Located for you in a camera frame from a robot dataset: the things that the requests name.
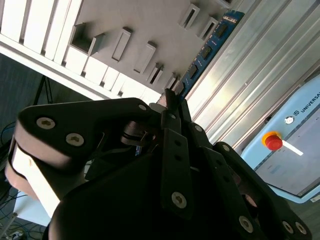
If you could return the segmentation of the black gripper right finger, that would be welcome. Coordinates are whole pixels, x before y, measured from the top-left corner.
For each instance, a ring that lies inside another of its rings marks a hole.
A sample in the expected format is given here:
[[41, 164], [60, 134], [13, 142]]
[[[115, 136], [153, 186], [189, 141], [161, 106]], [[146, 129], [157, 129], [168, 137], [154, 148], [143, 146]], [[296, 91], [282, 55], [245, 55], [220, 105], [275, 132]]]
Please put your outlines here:
[[225, 142], [209, 142], [204, 130], [192, 122], [186, 100], [180, 103], [179, 113], [200, 184], [213, 197], [213, 212], [204, 212], [212, 221], [215, 239], [312, 239], [307, 225], [238, 153]]

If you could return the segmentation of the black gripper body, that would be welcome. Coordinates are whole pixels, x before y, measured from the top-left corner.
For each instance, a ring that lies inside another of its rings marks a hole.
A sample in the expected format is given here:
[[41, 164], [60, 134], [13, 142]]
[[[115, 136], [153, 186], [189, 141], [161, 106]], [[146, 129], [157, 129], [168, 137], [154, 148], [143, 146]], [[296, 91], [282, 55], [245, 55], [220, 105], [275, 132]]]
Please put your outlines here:
[[45, 240], [230, 240], [233, 225], [202, 150], [149, 153], [63, 198]]

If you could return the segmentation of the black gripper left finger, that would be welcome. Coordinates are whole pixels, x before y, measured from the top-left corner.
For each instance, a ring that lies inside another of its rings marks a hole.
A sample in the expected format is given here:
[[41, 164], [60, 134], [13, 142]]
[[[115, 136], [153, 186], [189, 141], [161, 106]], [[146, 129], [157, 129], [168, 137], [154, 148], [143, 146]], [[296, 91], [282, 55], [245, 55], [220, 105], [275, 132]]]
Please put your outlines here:
[[180, 103], [166, 90], [158, 112], [138, 98], [30, 106], [17, 117], [6, 176], [52, 219], [72, 190], [147, 154], [189, 160]]

